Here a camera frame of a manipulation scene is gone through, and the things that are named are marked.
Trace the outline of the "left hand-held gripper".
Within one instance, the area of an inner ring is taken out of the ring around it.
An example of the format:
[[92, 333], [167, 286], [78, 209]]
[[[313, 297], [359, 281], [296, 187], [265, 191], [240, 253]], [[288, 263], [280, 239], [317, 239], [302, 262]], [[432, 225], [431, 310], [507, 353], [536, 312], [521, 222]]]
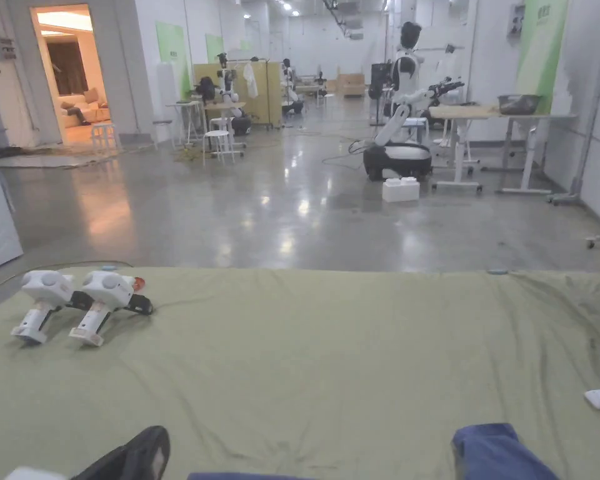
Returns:
[[[113, 449], [77, 474], [74, 479], [161, 479], [171, 453], [168, 430], [151, 426], [128, 443]], [[4, 480], [53, 480], [56, 473], [18, 466]]]

